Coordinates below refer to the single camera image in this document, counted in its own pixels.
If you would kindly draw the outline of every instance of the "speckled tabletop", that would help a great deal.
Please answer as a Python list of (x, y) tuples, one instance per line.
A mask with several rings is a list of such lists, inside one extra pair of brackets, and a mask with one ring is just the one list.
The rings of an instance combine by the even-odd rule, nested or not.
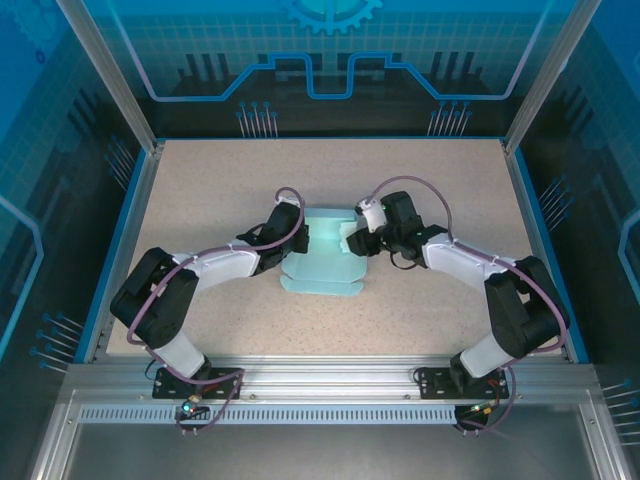
[[(308, 206), (352, 207), (380, 182), (422, 176), (445, 195), (456, 236), (505, 256), (531, 253), (498, 140), (168, 141), (138, 238), (133, 265), (149, 248), (197, 252), (263, 222), (273, 194), (298, 189)], [(446, 225), (437, 198), (407, 190), (426, 225)], [(280, 268), (234, 280), (193, 301), (186, 331), (209, 354), (455, 353), (490, 331), (482, 295), (444, 274), (401, 271), (387, 255), (369, 260), (356, 297), (286, 292)], [(144, 354), (116, 322), (110, 355)]]

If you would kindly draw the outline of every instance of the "light blue cloth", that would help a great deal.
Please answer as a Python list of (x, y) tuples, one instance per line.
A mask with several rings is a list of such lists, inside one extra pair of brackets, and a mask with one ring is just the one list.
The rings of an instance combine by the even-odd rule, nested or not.
[(353, 210), (308, 208), (309, 251), (290, 253), (282, 262), (280, 283), (289, 292), (353, 296), (364, 284), (367, 258), (345, 252), (344, 238), (355, 231)]

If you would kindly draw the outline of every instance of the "gear graphic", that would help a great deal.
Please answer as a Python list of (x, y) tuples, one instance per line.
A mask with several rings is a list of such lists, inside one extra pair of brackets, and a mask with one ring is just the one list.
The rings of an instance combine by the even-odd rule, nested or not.
[(382, 7), (382, 0), (282, 0), (282, 6), (289, 20), (298, 20), (300, 28), (333, 35), (336, 30), (347, 33), (349, 27), (360, 28), (361, 20), (370, 20), (372, 10)]
[(0, 0), (0, 12), (11, 12), (20, 31), (42, 49), (58, 30), (54, 0)]

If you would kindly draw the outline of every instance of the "enclosure floor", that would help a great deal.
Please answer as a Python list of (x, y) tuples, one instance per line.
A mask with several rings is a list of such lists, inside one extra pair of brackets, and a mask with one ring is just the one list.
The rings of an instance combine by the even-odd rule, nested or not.
[[(498, 140), (168, 141), (132, 265), (149, 248), (197, 252), (264, 222), (274, 192), (298, 189), (310, 207), (353, 207), (383, 180), (429, 179), (453, 210), (458, 238), (505, 256), (531, 253)], [(438, 199), (407, 190), (426, 225), (446, 225)], [(458, 352), (490, 331), (484, 295), (442, 273), (401, 271), (369, 260), (356, 297), (286, 292), (280, 268), (198, 295), (186, 331), (209, 354), (437, 354)], [(116, 322), (110, 355), (144, 354)]]

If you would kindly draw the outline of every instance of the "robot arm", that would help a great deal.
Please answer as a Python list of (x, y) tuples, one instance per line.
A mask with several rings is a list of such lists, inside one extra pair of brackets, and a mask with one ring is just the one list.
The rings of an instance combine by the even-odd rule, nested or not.
[[(236, 250), (270, 245), (284, 238), (294, 228), (299, 215), (300, 205), (295, 200), (281, 197), (258, 234), (249, 231), (239, 235), (228, 250), (198, 258), (180, 270), (151, 304), (135, 334), (183, 377), (207, 379), (209, 362), (183, 331), (193, 296), (234, 278), (258, 275), (278, 265), (292, 251), (306, 253), (309, 243), (306, 225), (277, 247), (260, 251)], [(160, 248), (147, 251), (111, 302), (111, 313), (130, 327), (155, 285), (190, 257), (192, 254), (171, 255)]]
[[(356, 210), (367, 226), (347, 239), (354, 254), (372, 256), (382, 250), (399, 253), (416, 265), (447, 273), (486, 295), (491, 333), (451, 360), (451, 378), (461, 393), (466, 385), (559, 335), (558, 321), (540, 296), (504, 265), (497, 264), (498, 257), (472, 253), (470, 250), (476, 250), (460, 245), (443, 227), (425, 227), (406, 192), (392, 193), (379, 202), (363, 200)], [(538, 284), (563, 313), (567, 325), (558, 293), (540, 259), (500, 259)]]

